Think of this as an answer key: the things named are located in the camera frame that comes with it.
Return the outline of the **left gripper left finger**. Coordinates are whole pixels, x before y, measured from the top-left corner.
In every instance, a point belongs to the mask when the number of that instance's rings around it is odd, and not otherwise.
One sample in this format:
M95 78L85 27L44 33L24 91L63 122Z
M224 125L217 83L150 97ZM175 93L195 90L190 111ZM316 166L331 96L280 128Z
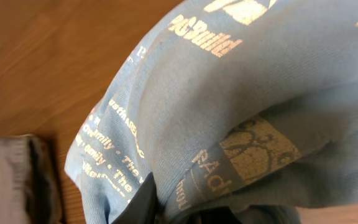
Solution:
M126 209L112 224L154 224L157 189L153 173L149 173Z

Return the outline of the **light blue printed t-shirt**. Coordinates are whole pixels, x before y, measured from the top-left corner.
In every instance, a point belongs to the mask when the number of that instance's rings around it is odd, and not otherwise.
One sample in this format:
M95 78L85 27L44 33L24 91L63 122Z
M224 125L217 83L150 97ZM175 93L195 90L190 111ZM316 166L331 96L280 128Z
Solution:
M139 42L71 145L87 223L149 173L155 223L298 223L358 202L358 0L184 1Z

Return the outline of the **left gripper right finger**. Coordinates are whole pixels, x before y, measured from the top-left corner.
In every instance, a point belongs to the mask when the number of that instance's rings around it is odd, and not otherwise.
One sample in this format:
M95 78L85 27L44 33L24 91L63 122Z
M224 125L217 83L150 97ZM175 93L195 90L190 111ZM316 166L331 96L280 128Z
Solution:
M242 224L228 207L219 207L199 212L201 224Z

